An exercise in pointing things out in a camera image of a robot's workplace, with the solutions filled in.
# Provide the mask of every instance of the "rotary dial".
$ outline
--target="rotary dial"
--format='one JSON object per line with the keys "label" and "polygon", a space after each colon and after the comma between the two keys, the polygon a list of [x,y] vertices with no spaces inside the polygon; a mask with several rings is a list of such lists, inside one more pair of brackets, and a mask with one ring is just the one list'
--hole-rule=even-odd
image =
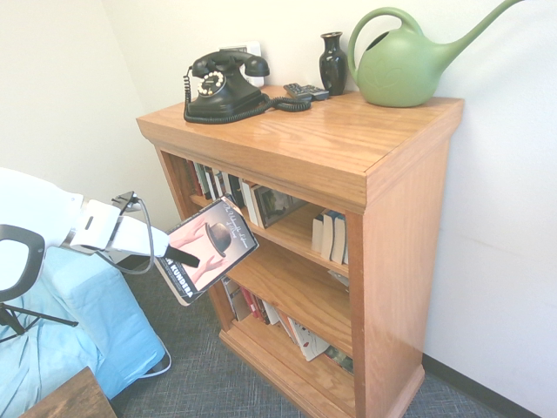
{"label": "rotary dial", "polygon": [[226,84],[226,77],[222,72],[213,71],[203,77],[199,82],[198,93],[200,96],[212,96],[218,93]]}

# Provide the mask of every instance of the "green watering can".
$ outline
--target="green watering can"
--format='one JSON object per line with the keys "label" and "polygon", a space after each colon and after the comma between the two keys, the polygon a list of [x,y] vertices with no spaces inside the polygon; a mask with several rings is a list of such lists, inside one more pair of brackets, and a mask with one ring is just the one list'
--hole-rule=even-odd
{"label": "green watering can", "polygon": [[[391,107],[421,105],[435,93],[446,67],[501,13],[521,1],[505,0],[467,35],[450,44],[436,44],[427,39],[415,19],[401,9],[374,10],[354,28],[348,43],[348,68],[369,103]],[[399,18],[402,25],[377,37],[367,47],[356,69],[356,39],[370,20],[383,15]]]}

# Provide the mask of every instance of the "book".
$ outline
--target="book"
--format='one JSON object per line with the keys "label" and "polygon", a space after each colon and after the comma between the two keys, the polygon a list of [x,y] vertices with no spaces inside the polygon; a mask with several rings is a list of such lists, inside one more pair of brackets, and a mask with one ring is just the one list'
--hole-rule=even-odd
{"label": "book", "polygon": [[346,218],[339,214],[333,221],[334,239],[332,241],[331,261],[342,264],[346,250]]}
{"label": "book", "polygon": [[290,337],[290,339],[292,340],[292,342],[296,345],[298,345],[298,341],[296,340],[296,337],[294,336],[294,330],[292,329],[292,326],[290,325],[290,322],[288,321],[288,316],[279,311],[277,309],[277,314],[278,314],[278,320],[280,320],[280,325],[282,325],[282,328],[285,329],[286,333],[288,334],[288,336]]}
{"label": "book", "polygon": [[252,293],[244,287],[241,287],[240,291],[242,292],[242,295],[244,296],[245,303],[247,303],[247,306],[252,311],[252,315],[255,318],[257,318],[258,320],[260,320],[261,317],[260,317],[260,314],[259,314],[259,310],[258,310],[257,306],[255,305],[255,300],[253,299]]}
{"label": "book", "polygon": [[288,321],[292,326],[296,341],[298,342],[299,348],[302,350],[302,354],[305,356],[306,360],[313,360],[329,348],[329,344],[326,341],[319,338],[306,327],[301,326],[292,318],[288,318]]}
{"label": "book", "polygon": [[223,180],[225,181],[226,192],[228,194],[232,194],[232,186],[230,184],[230,175],[227,172],[222,172],[222,173],[223,173]]}
{"label": "book", "polygon": [[313,218],[312,225],[312,251],[321,253],[321,242],[323,241],[323,213]]}
{"label": "book", "polygon": [[341,366],[348,373],[354,374],[354,362],[342,351],[339,351],[333,346],[329,346],[329,348],[325,350],[325,356]]}
{"label": "book", "polygon": [[236,176],[228,174],[228,180],[230,182],[231,195],[234,198],[236,206],[242,209],[245,206],[244,196],[242,195],[242,188],[240,186],[240,179]]}
{"label": "book", "polygon": [[204,165],[203,170],[205,172],[205,177],[207,178],[207,184],[209,185],[209,192],[211,194],[211,199],[217,200],[218,193],[217,193],[217,183],[215,181],[215,175],[212,172],[212,168]]}
{"label": "book", "polygon": [[255,213],[255,205],[253,204],[252,192],[250,191],[250,187],[251,185],[254,185],[254,183],[241,179],[240,185],[242,188],[242,196],[244,198],[245,207],[247,207],[247,214],[250,218],[250,222],[252,222],[256,226],[260,226],[260,224],[258,224],[258,215]]}
{"label": "book", "polygon": [[195,167],[195,173],[198,175],[199,184],[201,185],[201,192],[203,192],[206,199],[211,198],[211,193],[209,192],[209,185],[207,184],[207,177],[205,176],[205,171],[203,166],[199,163],[193,163]]}
{"label": "book", "polygon": [[326,211],[323,213],[323,238],[321,240],[321,257],[331,259],[332,244],[334,242],[334,220],[340,213]]}
{"label": "book", "polygon": [[264,228],[268,228],[307,203],[302,199],[294,198],[289,194],[263,185],[252,188],[252,196],[261,219],[261,225],[259,226]]}
{"label": "book", "polygon": [[215,184],[217,186],[217,195],[219,197],[224,196],[226,193],[225,176],[223,172],[217,169],[213,169],[213,174],[215,176]]}
{"label": "book", "polygon": [[265,310],[267,311],[267,316],[269,317],[269,322],[271,325],[275,325],[277,322],[280,322],[279,314],[277,310],[268,302],[263,300],[263,305],[265,306]]}
{"label": "book", "polygon": [[184,306],[259,247],[242,212],[226,196],[180,222],[168,234],[171,247],[199,259],[198,267],[169,258],[156,259],[158,270]]}
{"label": "book", "polygon": [[266,325],[269,325],[271,322],[269,321],[269,315],[267,314],[267,310],[265,309],[265,305],[263,305],[263,301],[261,300],[261,298],[254,295],[253,293],[252,293],[252,296],[253,296],[253,300],[255,301],[255,306],[259,311],[259,315],[260,315],[261,319],[263,320],[263,322]]}
{"label": "book", "polygon": [[250,307],[247,306],[244,295],[240,286],[229,277],[223,278],[223,285],[226,289],[226,296],[230,302],[230,306],[237,320],[243,320],[251,313]]}
{"label": "book", "polygon": [[253,202],[253,211],[255,212],[255,217],[258,219],[258,226],[263,227],[263,219],[261,218],[261,210],[258,207],[257,197],[255,195],[255,191],[258,190],[261,186],[255,184],[249,184],[250,186],[250,195],[252,196],[251,202]]}
{"label": "book", "polygon": [[189,159],[187,159],[185,162],[188,165],[188,170],[189,170],[189,173],[190,173],[190,179],[191,179],[191,182],[193,183],[193,188],[195,189],[195,194],[197,194],[198,196],[203,196],[203,192],[201,190],[201,184],[199,183],[198,174],[195,171],[195,165],[193,164],[193,161],[190,161]]}

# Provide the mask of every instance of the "bookshelf top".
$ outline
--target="bookshelf top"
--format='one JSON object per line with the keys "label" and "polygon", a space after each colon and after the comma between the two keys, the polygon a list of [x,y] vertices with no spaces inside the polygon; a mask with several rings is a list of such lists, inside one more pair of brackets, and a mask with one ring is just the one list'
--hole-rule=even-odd
{"label": "bookshelf top", "polygon": [[[282,87],[266,86],[270,97]],[[385,108],[348,92],[309,111],[270,110],[227,125],[183,119],[184,104],[138,118],[142,134],[160,151],[217,167],[302,199],[362,213],[373,178],[396,178],[412,159],[448,139],[460,122],[463,101],[432,98],[413,108]],[[375,176],[381,171],[382,176]]]}

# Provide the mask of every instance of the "remote control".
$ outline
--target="remote control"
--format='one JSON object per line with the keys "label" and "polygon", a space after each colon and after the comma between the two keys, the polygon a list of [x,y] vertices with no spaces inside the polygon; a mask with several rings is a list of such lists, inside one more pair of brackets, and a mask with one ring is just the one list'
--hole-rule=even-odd
{"label": "remote control", "polygon": [[329,98],[329,91],[315,87],[314,85],[301,86],[298,83],[284,85],[286,92],[291,98],[297,100],[325,100]]}

